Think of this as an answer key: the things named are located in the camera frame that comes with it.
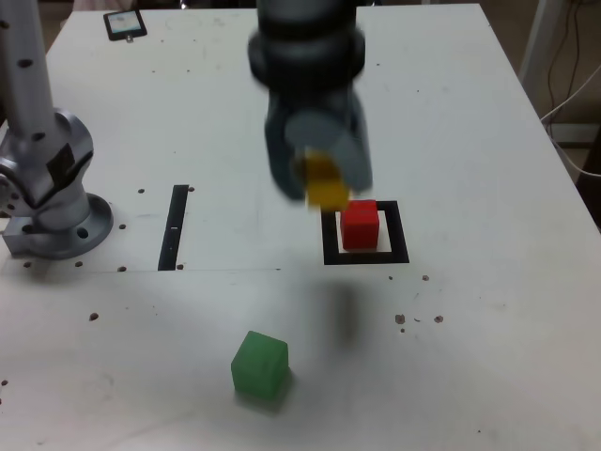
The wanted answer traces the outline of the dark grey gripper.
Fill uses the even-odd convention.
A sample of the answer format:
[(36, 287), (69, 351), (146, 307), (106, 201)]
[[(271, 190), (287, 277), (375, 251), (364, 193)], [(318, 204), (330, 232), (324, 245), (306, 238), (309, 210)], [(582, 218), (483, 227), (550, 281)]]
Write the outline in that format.
[[(284, 118), (276, 117), (287, 117), (306, 108), (316, 110), (300, 111), (286, 125)], [(372, 188), (373, 173), (363, 109), (351, 86), (295, 96), (271, 90), (265, 138), (272, 179), (281, 194), (291, 201), (305, 200), (304, 184), (295, 170), (294, 161), (309, 155), (329, 159), (352, 191)]]

